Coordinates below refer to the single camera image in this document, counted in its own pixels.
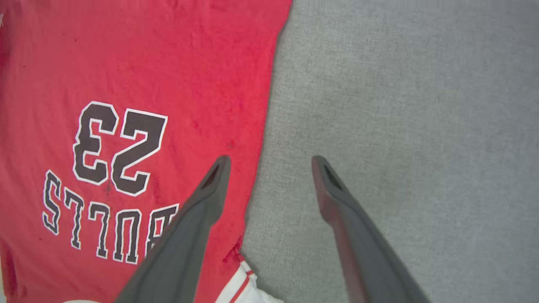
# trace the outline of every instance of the basketball jersey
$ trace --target basketball jersey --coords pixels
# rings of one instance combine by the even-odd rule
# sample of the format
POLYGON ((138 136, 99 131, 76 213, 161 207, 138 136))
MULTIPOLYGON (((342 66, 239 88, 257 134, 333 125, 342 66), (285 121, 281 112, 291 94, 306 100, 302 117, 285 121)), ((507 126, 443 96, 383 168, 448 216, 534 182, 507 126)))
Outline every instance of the basketball jersey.
POLYGON ((196 302, 235 300, 290 0, 0 4, 0 256, 9 303, 111 302, 219 155, 196 302))

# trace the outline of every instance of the gray carpet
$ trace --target gray carpet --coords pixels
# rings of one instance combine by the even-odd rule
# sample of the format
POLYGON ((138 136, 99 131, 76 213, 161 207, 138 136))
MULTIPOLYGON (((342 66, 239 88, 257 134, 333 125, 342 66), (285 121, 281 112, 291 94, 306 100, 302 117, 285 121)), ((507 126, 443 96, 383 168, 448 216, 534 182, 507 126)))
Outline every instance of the gray carpet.
POLYGON ((433 302, 539 301, 539 4, 422 2, 292 5, 243 246, 286 302, 347 300, 315 154, 433 302))

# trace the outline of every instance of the number 23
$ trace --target number 23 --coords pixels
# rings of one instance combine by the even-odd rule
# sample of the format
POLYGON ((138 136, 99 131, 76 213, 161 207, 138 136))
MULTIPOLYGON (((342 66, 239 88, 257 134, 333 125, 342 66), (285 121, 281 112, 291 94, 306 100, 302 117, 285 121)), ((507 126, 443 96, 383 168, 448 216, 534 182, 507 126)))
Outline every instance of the number 23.
MULTIPOLYGON (((120 136, 135 140, 137 134, 144 139, 117 152, 112 158, 112 182, 117 191, 138 196, 146 191, 150 173, 136 171, 133 177, 126 176, 126 169, 152 156, 161 149, 163 133, 168 117, 154 113, 128 108, 123 117, 120 136)), ((104 160, 95 160, 92 165, 86 163, 86 155, 99 156, 101 153, 101 136, 92 132, 92 123, 99 124, 99 133, 114 135, 118 126, 118 114, 114 106, 92 101, 80 113, 79 130, 73 145, 75 177, 84 182, 101 185, 108 179, 108 165, 104 160)))

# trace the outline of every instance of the red stripe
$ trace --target red stripe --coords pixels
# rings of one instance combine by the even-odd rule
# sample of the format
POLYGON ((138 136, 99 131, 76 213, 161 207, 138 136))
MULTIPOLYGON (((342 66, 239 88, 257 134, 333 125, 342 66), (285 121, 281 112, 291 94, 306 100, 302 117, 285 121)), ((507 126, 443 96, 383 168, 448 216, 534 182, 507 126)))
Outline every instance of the red stripe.
POLYGON ((236 294, 234 295, 234 297, 232 297, 232 299, 230 300, 230 303, 236 302, 236 300, 238 299, 239 295, 241 295, 241 293, 243 292, 243 290, 245 289, 245 287, 247 287, 247 283, 249 283, 249 277, 246 277, 246 278, 245 278, 245 281, 243 281, 243 284, 240 286, 240 288, 238 289, 238 291, 236 292, 236 294))

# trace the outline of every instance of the bulls jersey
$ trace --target bulls jersey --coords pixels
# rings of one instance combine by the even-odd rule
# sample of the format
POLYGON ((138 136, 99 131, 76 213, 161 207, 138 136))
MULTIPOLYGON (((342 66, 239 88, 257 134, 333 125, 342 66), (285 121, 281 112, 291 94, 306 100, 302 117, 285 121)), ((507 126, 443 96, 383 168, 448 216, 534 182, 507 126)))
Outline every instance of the bulls jersey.
POLYGON ((222 154, 196 302, 239 254, 290 0, 0 4, 0 254, 9 303, 111 302, 222 154))

